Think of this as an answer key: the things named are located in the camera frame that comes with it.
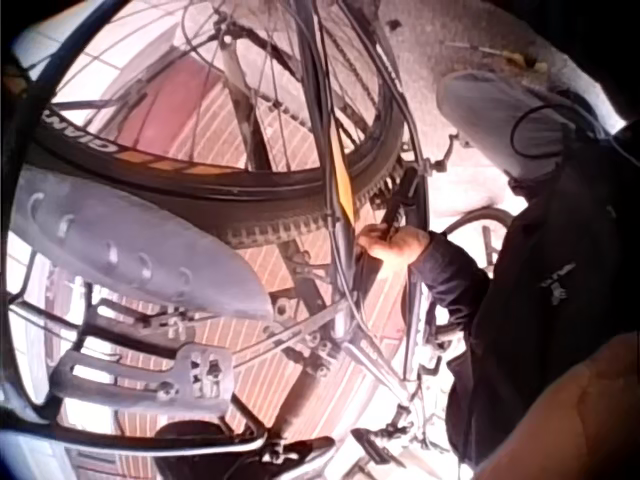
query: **jacket sleeve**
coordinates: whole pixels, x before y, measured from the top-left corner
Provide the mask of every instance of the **jacket sleeve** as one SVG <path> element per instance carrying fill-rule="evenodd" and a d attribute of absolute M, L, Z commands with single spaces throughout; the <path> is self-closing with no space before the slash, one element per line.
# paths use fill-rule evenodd
<path fill-rule="evenodd" d="M 439 233 L 429 235 L 429 246 L 412 268 L 451 322 L 470 323 L 489 289 L 489 276 L 464 249 Z"/>

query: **logo on jacket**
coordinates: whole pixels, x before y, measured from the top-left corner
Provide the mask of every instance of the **logo on jacket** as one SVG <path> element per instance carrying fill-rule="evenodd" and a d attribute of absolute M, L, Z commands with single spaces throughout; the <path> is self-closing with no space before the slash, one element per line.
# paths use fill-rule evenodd
<path fill-rule="evenodd" d="M 541 287 L 551 288 L 551 304 L 555 307 L 562 300 L 568 297 L 567 290 L 560 285 L 560 279 L 576 267 L 575 262 L 568 263 L 557 272 L 551 274 L 549 278 L 540 283 Z"/>

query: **black jacket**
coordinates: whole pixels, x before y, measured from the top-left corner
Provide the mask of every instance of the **black jacket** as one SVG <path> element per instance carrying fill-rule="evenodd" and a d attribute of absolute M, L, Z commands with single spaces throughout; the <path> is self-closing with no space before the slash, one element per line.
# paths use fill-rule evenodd
<path fill-rule="evenodd" d="M 449 362 L 447 430 L 471 464 L 547 385 L 636 328 L 639 173 L 610 146 L 583 146 L 515 218 L 491 282 L 439 234 L 413 265 L 451 320 L 466 324 L 467 351 Z"/>

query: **hand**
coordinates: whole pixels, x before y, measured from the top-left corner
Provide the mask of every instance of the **hand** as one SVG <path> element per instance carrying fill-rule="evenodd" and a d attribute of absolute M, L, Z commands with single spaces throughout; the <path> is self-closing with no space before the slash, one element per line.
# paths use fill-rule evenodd
<path fill-rule="evenodd" d="M 556 380 L 476 480 L 577 480 L 632 458 L 640 451 L 637 342 L 635 333 L 614 337 Z"/>
<path fill-rule="evenodd" d="M 387 273 L 406 270 L 431 240 L 427 232 L 410 226 L 401 227 L 391 238 L 384 240 L 384 230 L 384 225 L 367 225 L 358 235 L 358 244 L 369 255 L 382 260 Z"/>

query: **bolt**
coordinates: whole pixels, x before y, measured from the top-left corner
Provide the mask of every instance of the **bolt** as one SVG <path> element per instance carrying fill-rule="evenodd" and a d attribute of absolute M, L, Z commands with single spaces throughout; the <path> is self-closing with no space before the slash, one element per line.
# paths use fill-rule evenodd
<path fill-rule="evenodd" d="M 289 299 L 279 298 L 275 304 L 276 319 L 286 319 L 289 314 Z"/>
<path fill-rule="evenodd" d="M 315 348 L 320 343 L 320 334 L 318 332 L 310 333 L 306 336 L 309 348 Z"/>
<path fill-rule="evenodd" d="M 160 382 L 157 387 L 157 397 L 161 402 L 172 399 L 178 393 L 178 389 L 171 382 Z"/>
<path fill-rule="evenodd" d="M 318 370 L 316 371 L 316 375 L 318 376 L 318 378 L 326 378 L 327 375 L 329 375 L 329 369 L 324 365 L 321 365 L 318 367 Z"/>
<path fill-rule="evenodd" d="M 318 345 L 318 353 L 321 355 L 325 355 L 329 353 L 330 349 L 331 349 L 331 344 L 326 340 L 323 342 L 320 342 L 320 344 Z"/>

